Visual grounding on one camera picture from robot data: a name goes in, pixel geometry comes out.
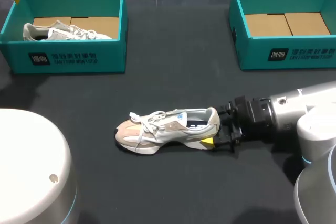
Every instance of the teal shoe box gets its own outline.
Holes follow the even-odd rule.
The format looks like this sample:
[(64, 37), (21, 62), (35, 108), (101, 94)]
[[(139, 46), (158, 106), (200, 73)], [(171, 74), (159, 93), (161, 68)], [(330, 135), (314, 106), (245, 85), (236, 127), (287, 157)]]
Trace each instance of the teal shoe box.
[[(23, 41), (36, 17), (118, 17), (118, 38)], [(125, 0), (20, 0), (0, 33), (0, 50), (14, 73), (124, 72), (128, 16)]]
[[(296, 35), (288, 19), (294, 13), (318, 14), (328, 34)], [(247, 17), (256, 14), (282, 15), (285, 23), (275, 26), (289, 34), (252, 36)], [(297, 21), (302, 29), (313, 26)], [(231, 0), (229, 24), (242, 70), (336, 67), (336, 0)]]

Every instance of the shoelace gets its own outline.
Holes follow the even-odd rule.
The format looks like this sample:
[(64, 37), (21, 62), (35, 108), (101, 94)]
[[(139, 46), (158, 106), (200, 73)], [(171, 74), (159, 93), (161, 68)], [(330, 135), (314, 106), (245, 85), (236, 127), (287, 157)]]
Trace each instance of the shoelace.
[(164, 126), (161, 126), (161, 125), (158, 124), (158, 121), (166, 118), (167, 115), (172, 115), (176, 112), (177, 112), (177, 110), (173, 110), (173, 111), (170, 111), (170, 112), (156, 111), (156, 112), (153, 112), (152, 114), (150, 114), (148, 117), (145, 117), (145, 118), (141, 118), (139, 115), (131, 112), (130, 113), (131, 121), (133, 123), (141, 123), (139, 138), (138, 138), (138, 141), (137, 141), (137, 145), (135, 146), (135, 152), (137, 152), (138, 145), (140, 144), (142, 136), (143, 136), (144, 133), (148, 133), (148, 132), (152, 133), (155, 140), (156, 140), (156, 137), (154, 135), (154, 131), (156, 131), (156, 130), (162, 131), (162, 130), (165, 129)]
[(69, 35), (67, 39), (96, 39), (97, 37), (97, 33), (94, 30), (86, 31), (75, 25), (71, 25), (70, 29), (71, 32), (73, 32), (73, 35)]

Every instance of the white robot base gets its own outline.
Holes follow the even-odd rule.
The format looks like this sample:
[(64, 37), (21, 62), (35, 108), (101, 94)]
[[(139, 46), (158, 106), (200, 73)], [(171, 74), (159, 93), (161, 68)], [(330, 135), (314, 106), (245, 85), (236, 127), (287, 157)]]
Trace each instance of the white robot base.
[(297, 123), (305, 166), (319, 160), (336, 145), (336, 103), (315, 106)]
[(302, 224), (335, 223), (335, 176), (335, 147), (302, 171), (294, 188), (295, 208)]
[(79, 215), (68, 143), (46, 118), (0, 109), (0, 223), (73, 224)]

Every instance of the cardboard insert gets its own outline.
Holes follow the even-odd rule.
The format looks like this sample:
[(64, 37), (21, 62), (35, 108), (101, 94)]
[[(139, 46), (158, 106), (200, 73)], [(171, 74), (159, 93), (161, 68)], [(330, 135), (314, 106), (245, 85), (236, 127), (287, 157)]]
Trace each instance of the cardboard insert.
[(48, 17), (34, 18), (33, 25), (50, 26), (55, 21), (61, 21), (66, 25), (75, 25), (84, 30), (94, 30), (97, 34), (104, 34), (112, 39), (118, 38), (118, 17)]
[(252, 37), (330, 35), (320, 13), (251, 14), (245, 18)]

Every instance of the logo on box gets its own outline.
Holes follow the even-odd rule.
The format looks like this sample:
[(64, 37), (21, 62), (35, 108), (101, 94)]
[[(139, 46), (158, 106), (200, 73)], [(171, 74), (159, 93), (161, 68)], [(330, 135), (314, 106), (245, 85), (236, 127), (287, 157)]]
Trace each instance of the logo on box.
[(269, 61), (280, 61), (285, 60), (288, 53), (288, 48), (273, 48), (269, 53)]
[(45, 52), (30, 52), (29, 57), (33, 65), (36, 66), (50, 65), (48, 56)]

